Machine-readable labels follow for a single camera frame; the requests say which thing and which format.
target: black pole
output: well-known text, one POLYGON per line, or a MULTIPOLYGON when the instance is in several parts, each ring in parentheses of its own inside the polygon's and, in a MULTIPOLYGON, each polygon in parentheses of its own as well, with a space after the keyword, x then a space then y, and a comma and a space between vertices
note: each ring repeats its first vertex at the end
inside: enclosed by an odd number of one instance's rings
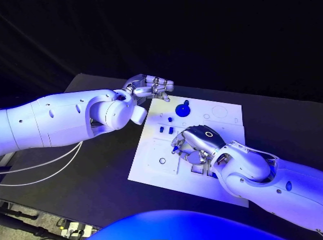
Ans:
POLYGON ((69 240, 68 238, 50 233, 40 226, 33 226, 33 225, 24 223, 21 220, 18 220, 10 216, 6 216, 3 213, 0 213, 0 225, 7 228, 21 230, 27 233, 31 233, 36 237, 50 238, 55 240, 69 240))
POLYGON ((37 215, 31 216, 31 215, 24 214, 21 211, 13 211, 13 210, 6 209, 3 207, 0 207, 0 213, 8 214, 8 215, 13 215, 16 217, 26 218, 26 219, 31 219, 31 220, 37 219, 37 215))

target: dark background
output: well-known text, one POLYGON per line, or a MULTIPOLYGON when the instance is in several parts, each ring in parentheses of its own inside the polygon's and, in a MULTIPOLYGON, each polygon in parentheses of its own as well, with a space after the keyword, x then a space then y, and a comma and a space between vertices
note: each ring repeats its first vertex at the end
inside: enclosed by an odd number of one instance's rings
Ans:
POLYGON ((0 108, 78 73, 323 103, 323 0, 0 0, 0 108))

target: black tabletop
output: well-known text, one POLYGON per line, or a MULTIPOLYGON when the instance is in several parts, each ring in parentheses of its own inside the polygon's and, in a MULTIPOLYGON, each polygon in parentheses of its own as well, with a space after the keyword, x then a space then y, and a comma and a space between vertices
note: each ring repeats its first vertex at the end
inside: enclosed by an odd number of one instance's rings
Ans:
MULTIPOLYGON (((66 92, 119 89, 124 82, 122 79, 79 74, 66 92)), ((171 95, 242 105, 245 144, 323 171, 321 103, 184 86, 176 86, 171 95)), ((141 105, 147 109, 150 102, 147 100, 141 105)), ((251 202, 249 208, 245 208, 129 181, 142 127, 129 121, 121 130, 86 140, 65 170, 40 183, 21 187, 0 186, 0 200, 99 227, 132 214, 176 209, 225 217, 285 239, 318 238, 315 232, 297 227, 251 202)), ((73 146, 17 152, 13 170, 47 162, 73 146)), ((8 174, 3 183, 21 184, 44 178, 59 170, 70 157, 72 154, 40 168, 8 174)))

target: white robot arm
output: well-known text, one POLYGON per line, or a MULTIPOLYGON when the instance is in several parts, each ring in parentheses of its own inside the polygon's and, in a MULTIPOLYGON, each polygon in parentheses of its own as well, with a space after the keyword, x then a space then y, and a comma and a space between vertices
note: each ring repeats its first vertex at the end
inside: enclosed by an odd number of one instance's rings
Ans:
POLYGON ((121 129, 131 120, 141 125, 145 98, 170 101, 173 81, 138 74, 122 89, 49 95, 0 110, 0 155, 29 148, 59 147, 121 129))
POLYGON ((225 143, 204 125, 189 127, 171 141, 179 157, 210 171, 228 193, 251 200, 298 226, 323 233, 323 172, 281 160, 236 141, 225 143), (183 152, 184 143, 193 152, 183 152))

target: white board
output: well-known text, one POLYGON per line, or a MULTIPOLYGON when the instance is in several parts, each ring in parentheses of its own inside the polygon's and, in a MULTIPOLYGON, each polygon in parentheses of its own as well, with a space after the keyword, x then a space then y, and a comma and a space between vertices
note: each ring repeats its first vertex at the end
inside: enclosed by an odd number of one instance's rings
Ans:
POLYGON ((220 134, 226 143, 236 140, 245 144, 242 106, 179 96, 168 97, 170 102, 151 100, 127 179, 248 207, 248 200, 233 197, 225 191, 207 165, 193 166, 179 159, 177 154, 171 154, 171 140, 187 127, 197 125, 207 125, 220 134), (176 106, 186 100, 190 114, 179 117, 176 106))

